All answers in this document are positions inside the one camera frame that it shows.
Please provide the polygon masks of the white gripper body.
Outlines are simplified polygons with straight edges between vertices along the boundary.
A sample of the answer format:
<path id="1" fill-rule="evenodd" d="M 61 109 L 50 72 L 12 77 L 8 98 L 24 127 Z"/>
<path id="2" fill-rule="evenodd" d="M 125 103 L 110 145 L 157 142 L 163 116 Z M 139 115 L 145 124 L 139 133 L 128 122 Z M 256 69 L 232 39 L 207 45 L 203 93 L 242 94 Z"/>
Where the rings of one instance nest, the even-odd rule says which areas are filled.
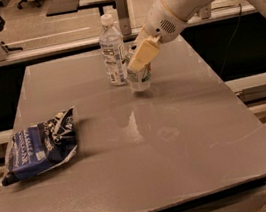
<path id="1" fill-rule="evenodd" d="M 185 24 L 208 0 L 156 0 L 147 14 L 144 31 L 167 43 L 175 39 Z"/>

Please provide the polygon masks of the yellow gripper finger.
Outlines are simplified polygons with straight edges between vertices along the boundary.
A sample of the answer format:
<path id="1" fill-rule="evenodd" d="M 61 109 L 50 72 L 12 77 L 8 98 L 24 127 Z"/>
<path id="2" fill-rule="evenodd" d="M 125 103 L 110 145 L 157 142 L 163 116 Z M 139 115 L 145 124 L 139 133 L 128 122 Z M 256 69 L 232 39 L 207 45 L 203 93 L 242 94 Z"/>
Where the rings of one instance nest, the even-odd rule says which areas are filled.
<path id="1" fill-rule="evenodd" d="M 142 27 L 140 32 L 137 34 L 137 37 L 134 41 L 134 44 L 137 46 L 142 44 L 143 41 L 146 41 L 150 35 L 147 33 L 146 29 Z"/>
<path id="2" fill-rule="evenodd" d="M 149 64 L 159 53 L 159 36 L 148 36 L 137 45 L 136 52 L 128 64 L 128 68 L 133 72 L 139 72 L 146 64 Z"/>

